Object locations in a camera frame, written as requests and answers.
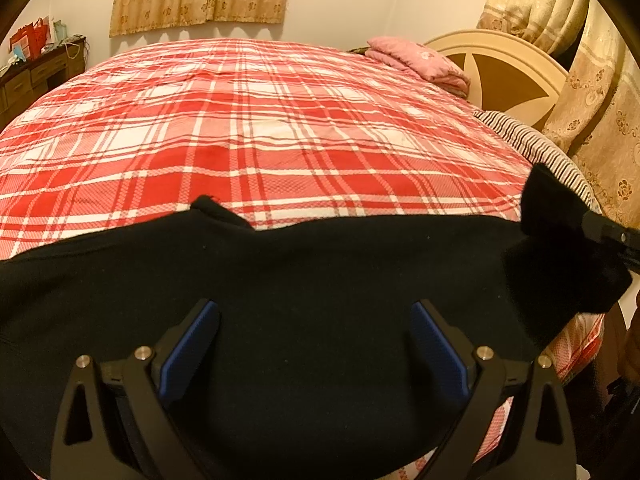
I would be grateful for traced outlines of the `black pants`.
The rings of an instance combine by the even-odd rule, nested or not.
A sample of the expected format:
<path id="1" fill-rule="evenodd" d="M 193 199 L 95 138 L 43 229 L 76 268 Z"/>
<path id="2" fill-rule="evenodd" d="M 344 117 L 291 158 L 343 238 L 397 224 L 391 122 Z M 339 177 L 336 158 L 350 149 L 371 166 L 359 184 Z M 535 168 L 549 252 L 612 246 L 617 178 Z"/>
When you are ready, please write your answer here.
<path id="1" fill-rule="evenodd" d="M 433 454 L 454 423 L 418 355 L 429 301 L 474 346 L 531 361 L 630 286 L 585 236 L 591 211 L 544 166 L 516 221 L 373 216 L 258 231 L 207 196 L 155 220 L 59 240 L 1 265 L 1 474 L 51 477 L 77 358 L 152 346 L 202 299 L 219 333 L 166 410 L 219 479 L 375 479 Z"/>

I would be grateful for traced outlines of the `beige side curtain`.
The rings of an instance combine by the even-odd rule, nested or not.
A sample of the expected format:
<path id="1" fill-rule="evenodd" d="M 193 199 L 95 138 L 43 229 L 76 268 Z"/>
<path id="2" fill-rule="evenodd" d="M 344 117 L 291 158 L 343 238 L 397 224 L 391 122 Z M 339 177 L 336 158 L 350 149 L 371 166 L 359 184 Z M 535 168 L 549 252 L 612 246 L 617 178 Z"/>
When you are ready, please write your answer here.
<path id="1" fill-rule="evenodd" d="M 542 132 L 591 185 L 603 212 L 639 225 L 639 67 L 598 0 L 486 0 L 477 23 L 558 58 L 575 46 Z"/>

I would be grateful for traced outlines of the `striped pillow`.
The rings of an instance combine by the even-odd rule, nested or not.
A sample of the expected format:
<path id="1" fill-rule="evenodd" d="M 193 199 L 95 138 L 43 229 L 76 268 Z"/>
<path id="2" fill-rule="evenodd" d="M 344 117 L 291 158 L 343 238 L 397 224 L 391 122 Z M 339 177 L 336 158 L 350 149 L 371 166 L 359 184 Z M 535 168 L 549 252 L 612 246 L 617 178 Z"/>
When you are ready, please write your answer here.
<path id="1" fill-rule="evenodd" d="M 544 164 L 591 210 L 598 214 L 602 212 L 591 185 L 576 164 L 538 130 L 498 110 L 476 110 L 474 117 L 494 130 L 502 140 L 533 165 Z"/>

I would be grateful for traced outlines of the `cream wooden headboard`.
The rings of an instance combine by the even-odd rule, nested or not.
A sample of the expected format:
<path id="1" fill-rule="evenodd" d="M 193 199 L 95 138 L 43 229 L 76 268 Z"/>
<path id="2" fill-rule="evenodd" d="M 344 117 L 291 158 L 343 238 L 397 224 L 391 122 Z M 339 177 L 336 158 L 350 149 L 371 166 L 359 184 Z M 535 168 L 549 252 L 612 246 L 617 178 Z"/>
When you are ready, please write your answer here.
<path id="1" fill-rule="evenodd" d="M 470 103 L 507 114 L 537 130 L 544 128 L 568 76 L 544 51 L 496 30 L 459 30 L 426 45 L 469 76 Z"/>

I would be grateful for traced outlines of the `red plaid bed cover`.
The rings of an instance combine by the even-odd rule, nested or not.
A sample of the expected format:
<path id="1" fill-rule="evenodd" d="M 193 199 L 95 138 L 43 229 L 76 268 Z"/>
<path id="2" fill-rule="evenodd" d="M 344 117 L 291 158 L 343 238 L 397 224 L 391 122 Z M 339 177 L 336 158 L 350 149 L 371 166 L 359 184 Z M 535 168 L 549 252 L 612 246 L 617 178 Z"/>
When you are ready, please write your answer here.
<path id="1" fill-rule="evenodd" d="M 1 255 L 185 210 L 257 229 L 370 214 L 515 220 L 530 165 L 474 107 L 331 48 L 154 44 L 40 98 L 1 135 Z"/>

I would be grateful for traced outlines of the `dark wooden desk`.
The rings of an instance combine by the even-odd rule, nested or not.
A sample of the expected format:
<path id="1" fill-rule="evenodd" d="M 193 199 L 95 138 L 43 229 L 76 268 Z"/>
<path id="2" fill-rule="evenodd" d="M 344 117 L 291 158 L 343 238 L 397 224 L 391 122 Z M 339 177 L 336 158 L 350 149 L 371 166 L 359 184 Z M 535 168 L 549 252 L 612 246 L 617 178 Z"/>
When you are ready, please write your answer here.
<path id="1" fill-rule="evenodd" d="M 35 61 L 11 67 L 1 77 L 1 129 L 46 93 L 82 74 L 86 57 L 86 37 L 73 36 Z"/>

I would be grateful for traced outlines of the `red gift bag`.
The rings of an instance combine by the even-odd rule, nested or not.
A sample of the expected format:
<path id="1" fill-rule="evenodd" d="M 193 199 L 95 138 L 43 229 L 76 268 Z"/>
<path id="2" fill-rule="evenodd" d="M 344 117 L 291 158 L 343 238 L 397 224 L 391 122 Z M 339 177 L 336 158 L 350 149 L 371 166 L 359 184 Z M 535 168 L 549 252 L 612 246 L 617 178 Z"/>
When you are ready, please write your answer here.
<path id="1" fill-rule="evenodd" d="M 39 58 L 42 49 L 50 40 L 49 18 L 37 18 L 34 22 L 21 27 L 10 38 L 10 49 L 20 48 L 27 61 Z"/>

